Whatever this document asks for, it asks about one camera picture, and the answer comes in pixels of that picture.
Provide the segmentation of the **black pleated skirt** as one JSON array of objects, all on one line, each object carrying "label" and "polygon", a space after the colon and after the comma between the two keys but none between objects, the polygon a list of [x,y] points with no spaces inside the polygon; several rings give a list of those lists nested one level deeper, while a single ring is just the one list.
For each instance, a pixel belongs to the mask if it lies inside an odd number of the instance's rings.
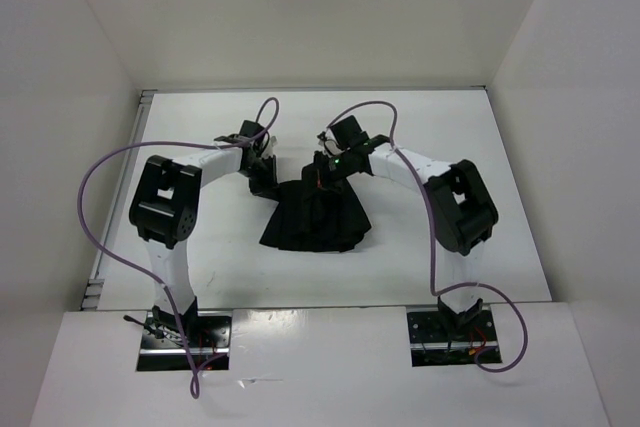
[{"label": "black pleated skirt", "polygon": [[266,247],[293,252],[346,252],[372,228],[351,184],[340,180],[325,188],[318,170],[311,165],[302,169],[300,179],[279,185],[277,201],[259,240]]}]

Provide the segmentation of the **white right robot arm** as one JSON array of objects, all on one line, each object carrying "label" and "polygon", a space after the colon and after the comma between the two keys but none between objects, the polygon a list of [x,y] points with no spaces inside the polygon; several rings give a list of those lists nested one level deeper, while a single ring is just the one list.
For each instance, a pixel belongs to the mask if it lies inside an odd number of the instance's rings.
[{"label": "white right robot arm", "polygon": [[384,178],[422,195],[429,207],[429,235],[442,249],[445,272],[453,285],[436,292],[438,327],[450,340],[473,328],[483,300],[471,280],[484,243],[497,224],[498,211],[477,166],[470,160],[438,161],[392,143],[385,135],[369,136],[351,115],[318,135],[322,151],[315,158],[318,185],[333,187],[355,173]]}]

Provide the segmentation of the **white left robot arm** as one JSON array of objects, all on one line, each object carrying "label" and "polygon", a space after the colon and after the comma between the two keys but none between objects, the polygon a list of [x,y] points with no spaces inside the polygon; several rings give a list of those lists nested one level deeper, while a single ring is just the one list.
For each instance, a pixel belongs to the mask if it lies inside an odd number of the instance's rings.
[{"label": "white left robot arm", "polygon": [[145,242],[152,273],[161,279],[155,288],[153,317],[176,346],[192,344],[199,334],[187,239],[196,227],[201,190],[236,173],[248,179],[252,195],[276,198],[273,141],[255,121],[244,121],[238,133],[218,137],[194,153],[176,159],[149,157],[136,188],[129,221]]}]

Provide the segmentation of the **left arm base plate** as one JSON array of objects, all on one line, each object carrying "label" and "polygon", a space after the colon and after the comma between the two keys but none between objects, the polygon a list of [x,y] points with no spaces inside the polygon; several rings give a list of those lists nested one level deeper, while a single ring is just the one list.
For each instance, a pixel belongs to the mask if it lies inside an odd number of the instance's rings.
[{"label": "left arm base plate", "polygon": [[[150,312],[143,321],[124,315],[126,322],[142,328],[136,370],[139,372],[188,371],[190,369],[178,332],[157,324]],[[232,314],[230,311],[200,311],[187,333],[195,366],[203,370],[229,367]]]}]

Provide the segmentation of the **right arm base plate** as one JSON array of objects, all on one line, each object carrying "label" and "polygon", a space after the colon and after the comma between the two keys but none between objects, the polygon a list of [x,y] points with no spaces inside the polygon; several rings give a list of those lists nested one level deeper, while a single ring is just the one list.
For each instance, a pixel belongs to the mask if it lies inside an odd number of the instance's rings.
[{"label": "right arm base plate", "polygon": [[455,313],[442,301],[435,307],[408,310],[408,338],[413,367],[500,364],[502,357],[491,310],[478,300]]}]

